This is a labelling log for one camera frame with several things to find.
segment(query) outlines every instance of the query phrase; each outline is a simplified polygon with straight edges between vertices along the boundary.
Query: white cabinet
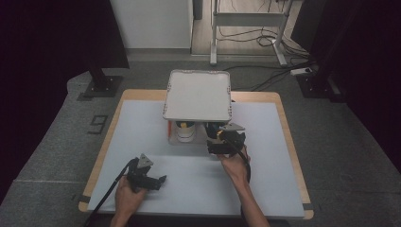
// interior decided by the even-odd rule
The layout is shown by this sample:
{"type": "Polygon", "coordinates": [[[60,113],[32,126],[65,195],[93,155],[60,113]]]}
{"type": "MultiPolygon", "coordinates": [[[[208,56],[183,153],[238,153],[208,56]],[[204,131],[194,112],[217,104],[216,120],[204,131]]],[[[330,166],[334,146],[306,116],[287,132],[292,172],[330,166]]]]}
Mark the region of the white cabinet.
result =
{"type": "Polygon", "coordinates": [[[190,48],[192,0],[111,0],[126,48],[190,48]]]}

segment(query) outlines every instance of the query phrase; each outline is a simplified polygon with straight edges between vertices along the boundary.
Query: black cable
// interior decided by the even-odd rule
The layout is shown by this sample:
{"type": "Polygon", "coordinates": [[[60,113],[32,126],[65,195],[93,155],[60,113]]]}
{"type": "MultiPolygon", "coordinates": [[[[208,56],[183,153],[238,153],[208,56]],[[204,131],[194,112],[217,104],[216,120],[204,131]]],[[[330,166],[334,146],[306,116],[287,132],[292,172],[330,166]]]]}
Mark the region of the black cable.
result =
{"type": "Polygon", "coordinates": [[[269,2],[268,12],[270,12],[271,1],[272,1],[272,0],[270,0],[270,2],[269,2]]]}
{"type": "Polygon", "coordinates": [[[270,86],[272,86],[274,83],[279,82],[279,81],[285,79],[286,76],[288,75],[288,73],[289,73],[289,71],[286,71],[286,72],[284,72],[284,73],[282,73],[282,74],[280,74],[280,75],[276,75],[277,77],[283,75],[283,77],[281,77],[281,78],[278,79],[278,80],[275,80],[275,81],[270,82],[269,85],[267,85],[267,86],[265,86],[265,87],[259,89],[258,92],[261,92],[261,91],[263,91],[263,90],[269,88],[270,86]]]}
{"type": "Polygon", "coordinates": [[[272,40],[270,40],[270,39],[268,39],[268,38],[274,39],[275,37],[274,37],[274,36],[271,36],[271,35],[265,35],[265,34],[263,34],[263,31],[270,32],[270,33],[272,33],[272,34],[274,34],[274,35],[277,36],[277,33],[276,33],[276,32],[274,32],[274,31],[272,31],[272,30],[265,30],[265,27],[262,26],[262,29],[260,29],[260,35],[259,35],[258,39],[256,40],[257,43],[258,43],[260,46],[262,46],[262,47],[266,47],[266,46],[271,46],[271,45],[273,45],[272,40]],[[270,42],[270,44],[262,44],[262,43],[261,43],[262,39],[267,40],[268,42],[270,42]]]}
{"type": "Polygon", "coordinates": [[[305,50],[293,48],[293,47],[289,46],[288,44],[286,44],[284,41],[282,41],[282,45],[285,48],[286,52],[288,52],[289,54],[298,55],[298,56],[304,57],[304,58],[308,57],[308,53],[305,50]]]}
{"type": "Polygon", "coordinates": [[[294,52],[293,50],[287,49],[286,47],[284,49],[286,50],[286,53],[289,54],[289,55],[297,56],[297,57],[300,57],[300,58],[303,58],[303,59],[309,59],[309,56],[306,55],[306,54],[300,54],[300,53],[294,52]]]}
{"type": "Polygon", "coordinates": [[[249,39],[249,40],[232,40],[232,39],[219,39],[219,38],[216,38],[216,40],[218,40],[218,41],[232,41],[232,42],[245,43],[245,42],[257,40],[258,38],[259,37],[252,38],[252,39],[249,39]]]}
{"type": "Polygon", "coordinates": [[[233,0],[231,0],[231,7],[233,7],[233,9],[236,11],[236,8],[234,7],[234,2],[233,2],[233,0]]]}
{"type": "Polygon", "coordinates": [[[257,85],[259,85],[259,84],[256,84],[256,85],[254,85],[254,86],[251,86],[251,87],[235,87],[235,88],[232,88],[231,90],[232,91],[238,91],[238,90],[248,90],[248,89],[253,89],[253,87],[255,87],[255,86],[257,86],[257,85]]]}
{"type": "Polygon", "coordinates": [[[284,11],[284,4],[286,3],[286,0],[283,0],[283,6],[281,7],[281,12],[284,11]]]}
{"type": "Polygon", "coordinates": [[[227,71],[227,70],[235,69],[235,68],[268,68],[268,69],[281,69],[281,67],[265,66],[265,65],[236,65],[236,66],[228,67],[228,68],[225,68],[225,69],[221,69],[221,71],[227,71]]]}
{"type": "Polygon", "coordinates": [[[91,223],[92,218],[94,217],[94,215],[97,213],[97,211],[100,209],[100,206],[103,204],[103,202],[109,197],[110,193],[112,193],[115,185],[118,183],[118,181],[120,181],[120,179],[122,178],[122,176],[124,175],[124,173],[127,171],[128,166],[131,164],[131,161],[129,161],[127,163],[127,165],[123,168],[123,170],[120,172],[120,174],[118,174],[117,178],[115,178],[112,186],[110,186],[109,190],[106,192],[106,194],[104,195],[104,197],[100,200],[99,204],[96,206],[95,210],[92,211],[91,215],[85,220],[85,223],[82,225],[83,227],[87,227],[89,226],[89,224],[91,223]]]}
{"type": "Polygon", "coordinates": [[[280,11],[280,0],[276,0],[277,9],[280,11]]]}
{"type": "Polygon", "coordinates": [[[263,4],[262,6],[260,6],[260,8],[257,10],[257,12],[259,12],[259,10],[266,4],[266,0],[263,0],[263,4]]]}
{"type": "Polygon", "coordinates": [[[306,61],[306,62],[302,62],[302,63],[296,64],[296,65],[294,65],[294,66],[290,66],[290,67],[288,67],[286,70],[284,70],[283,72],[280,72],[279,74],[276,74],[276,75],[274,75],[274,76],[271,76],[271,77],[268,78],[266,81],[260,83],[257,87],[255,87],[255,88],[252,89],[252,92],[258,90],[258,89],[261,88],[263,85],[265,85],[265,84],[271,82],[272,79],[277,78],[277,77],[279,77],[279,76],[281,76],[281,75],[284,75],[284,74],[288,73],[288,72],[291,71],[292,69],[306,67],[306,66],[308,66],[308,65],[311,65],[312,63],[314,63],[314,61],[306,61]]]}
{"type": "Polygon", "coordinates": [[[255,30],[250,30],[250,31],[244,31],[244,32],[240,32],[240,33],[236,33],[236,34],[232,34],[232,35],[225,35],[225,34],[223,34],[223,33],[221,32],[221,30],[220,30],[220,35],[221,35],[222,37],[232,37],[232,36],[238,36],[238,35],[248,34],[248,33],[251,33],[251,32],[256,32],[256,31],[260,31],[260,29],[255,29],[255,30]]]}
{"type": "Polygon", "coordinates": [[[230,145],[231,148],[233,148],[235,150],[235,152],[242,158],[242,160],[244,161],[244,165],[247,168],[247,181],[249,182],[251,180],[251,165],[249,162],[248,157],[245,157],[245,155],[242,153],[242,151],[240,149],[238,149],[235,144],[233,144],[230,140],[225,140],[225,142],[230,145]]]}

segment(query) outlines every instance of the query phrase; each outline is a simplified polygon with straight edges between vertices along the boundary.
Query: floor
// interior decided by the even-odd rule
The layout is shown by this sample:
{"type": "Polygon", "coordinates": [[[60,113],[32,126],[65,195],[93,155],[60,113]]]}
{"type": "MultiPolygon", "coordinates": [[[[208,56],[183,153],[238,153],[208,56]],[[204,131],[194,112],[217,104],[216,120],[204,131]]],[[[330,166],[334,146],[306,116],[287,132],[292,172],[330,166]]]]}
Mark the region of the floor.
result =
{"type": "MultiPolygon", "coordinates": [[[[210,54],[210,42],[212,37],[211,26],[211,5],[214,1],[203,1],[203,14],[201,20],[194,21],[193,36],[192,36],[192,54],[207,55],[210,54]]],[[[288,1],[275,0],[221,0],[219,11],[221,12],[281,12],[288,5],[288,1]]],[[[292,28],[295,25],[302,0],[293,1],[289,12],[288,22],[285,30],[284,42],[295,48],[301,48],[291,39],[292,28]]],[[[255,39],[261,35],[260,26],[222,26],[221,32],[218,30],[218,54],[223,55],[251,55],[251,56],[266,56],[274,55],[274,50],[271,46],[261,46],[255,39]],[[242,32],[253,31],[250,33],[232,36],[242,32]]],[[[277,27],[264,27],[263,35],[274,35],[269,32],[277,32],[277,27]]],[[[270,41],[263,39],[261,44],[270,44],[270,41]]]]}
{"type": "MultiPolygon", "coordinates": [[[[223,70],[239,65],[277,65],[273,56],[227,57],[215,67],[204,56],[164,54],[129,55],[131,69],[107,69],[123,76],[116,97],[79,100],[91,77],[76,76],[68,96],[42,143],[13,182],[0,206],[0,226],[80,226],[89,214],[78,210],[92,167],[126,89],[165,89],[173,69],[223,70]],[[93,120],[107,115],[100,134],[93,120]]],[[[233,88],[264,81],[264,92],[280,95],[314,209],[311,220],[272,220],[288,226],[401,226],[401,176],[373,136],[345,103],[303,98],[290,75],[270,80],[277,69],[239,67],[227,70],[233,88]]],[[[135,216],[134,226],[242,226],[240,218],[184,218],[135,216]]],[[[109,226],[110,217],[98,224],[109,226]]]]}

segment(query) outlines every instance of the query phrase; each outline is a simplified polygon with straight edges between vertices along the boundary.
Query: hand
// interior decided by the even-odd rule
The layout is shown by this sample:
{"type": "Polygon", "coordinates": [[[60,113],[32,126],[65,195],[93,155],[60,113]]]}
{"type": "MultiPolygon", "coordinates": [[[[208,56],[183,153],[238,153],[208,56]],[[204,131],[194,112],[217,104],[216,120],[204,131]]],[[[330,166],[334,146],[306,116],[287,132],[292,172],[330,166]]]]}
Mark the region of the hand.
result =
{"type": "MultiPolygon", "coordinates": [[[[244,146],[241,152],[245,155],[245,157],[248,158],[248,162],[250,162],[251,157],[247,154],[246,146],[244,146]]],[[[248,184],[247,169],[245,167],[244,160],[238,154],[232,157],[226,157],[223,154],[217,154],[217,157],[220,159],[224,170],[230,176],[235,187],[248,184]]]]}
{"type": "Polygon", "coordinates": [[[130,216],[138,210],[147,192],[144,188],[141,188],[138,193],[132,192],[127,177],[123,176],[115,191],[115,215],[111,226],[125,226],[130,216]]]}

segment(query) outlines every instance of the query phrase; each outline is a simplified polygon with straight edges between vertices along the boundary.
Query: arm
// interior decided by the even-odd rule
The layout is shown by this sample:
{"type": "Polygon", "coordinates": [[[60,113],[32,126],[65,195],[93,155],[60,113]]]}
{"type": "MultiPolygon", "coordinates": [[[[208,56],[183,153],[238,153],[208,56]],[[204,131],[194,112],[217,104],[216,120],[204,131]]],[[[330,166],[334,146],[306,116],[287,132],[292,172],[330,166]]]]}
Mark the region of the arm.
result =
{"type": "Polygon", "coordinates": [[[111,227],[125,227],[130,216],[132,216],[147,194],[146,189],[141,189],[138,193],[133,193],[127,177],[123,176],[115,191],[115,214],[112,219],[111,227]]]}
{"type": "MultiPolygon", "coordinates": [[[[246,157],[248,157],[249,160],[251,160],[247,154],[246,147],[244,147],[241,151],[246,157]]],[[[268,221],[253,197],[252,190],[247,181],[247,169],[245,168],[244,161],[238,154],[230,158],[218,154],[218,158],[220,159],[224,170],[230,176],[230,179],[233,182],[236,193],[241,201],[242,210],[248,225],[250,227],[269,226],[268,221]]]]}

